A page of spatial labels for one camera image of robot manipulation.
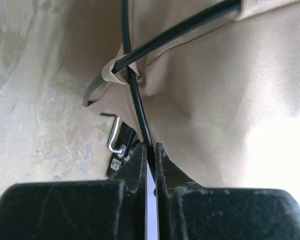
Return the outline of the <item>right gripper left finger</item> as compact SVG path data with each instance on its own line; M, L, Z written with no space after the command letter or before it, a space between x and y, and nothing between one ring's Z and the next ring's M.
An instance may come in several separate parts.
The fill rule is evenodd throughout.
M144 240L147 148L106 180L14 184L0 197L0 240Z

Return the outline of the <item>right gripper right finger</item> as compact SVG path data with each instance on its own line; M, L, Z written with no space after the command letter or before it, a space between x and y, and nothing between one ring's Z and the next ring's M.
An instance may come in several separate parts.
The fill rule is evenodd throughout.
M207 188L155 150L160 240L300 240L300 206L286 191Z

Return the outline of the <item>tan fabric pet tent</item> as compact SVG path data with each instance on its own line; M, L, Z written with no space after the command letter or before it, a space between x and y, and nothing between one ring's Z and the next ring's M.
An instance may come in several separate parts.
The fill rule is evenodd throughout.
M300 190L300 0L243 0L131 68L152 141L195 181Z

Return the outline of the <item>black tent pole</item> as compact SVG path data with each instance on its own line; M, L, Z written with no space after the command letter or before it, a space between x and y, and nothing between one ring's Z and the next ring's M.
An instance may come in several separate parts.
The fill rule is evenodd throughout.
M216 5L213 5L201 12L185 19L184 21L172 26L166 31L162 32L155 38L149 40L145 44L134 49L121 59L117 60L113 66L111 72L116 74L122 69L128 67L131 63L139 60L148 53L158 49L164 44L204 25L219 17L222 17L233 11L237 11L241 8L240 0L224 0Z
M130 29L129 29L129 14L128 14L128 1L122 1L122 41L123 41L123 52L128 54L132 51L130 42ZM150 135L148 122L146 120L146 114L144 111L140 91L137 83L137 77L135 72L131 68L127 68L128 84L130 93L136 113L136 117L139 123L141 136L143 142L146 145L147 150L147 162L150 168L151 176L156 181L156 167L155 167L155 150Z

